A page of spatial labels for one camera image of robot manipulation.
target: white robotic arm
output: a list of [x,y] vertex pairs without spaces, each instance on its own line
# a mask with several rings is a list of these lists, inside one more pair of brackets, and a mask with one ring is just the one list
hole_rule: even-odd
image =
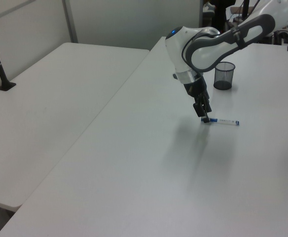
[[178,27],[166,37],[166,47],[176,69],[176,78],[194,97],[194,109],[204,122],[211,111],[203,72],[213,69],[224,57],[257,42],[288,25],[288,0],[261,0],[239,26],[220,35],[212,28]]

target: pen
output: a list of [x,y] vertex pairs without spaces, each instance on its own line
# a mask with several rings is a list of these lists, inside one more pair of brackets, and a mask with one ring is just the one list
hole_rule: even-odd
[[239,121],[236,120],[226,120],[226,119],[220,119],[220,118],[210,118],[210,122],[218,122],[223,124],[229,124],[229,125],[236,125],[239,126]]

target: white table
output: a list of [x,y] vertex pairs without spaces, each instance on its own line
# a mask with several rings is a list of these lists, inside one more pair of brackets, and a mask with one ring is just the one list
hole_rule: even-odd
[[226,60],[231,90],[205,79],[239,127],[200,122],[162,38],[0,237],[288,236],[288,52]]
[[0,207],[25,202],[147,54],[65,43],[0,91]]

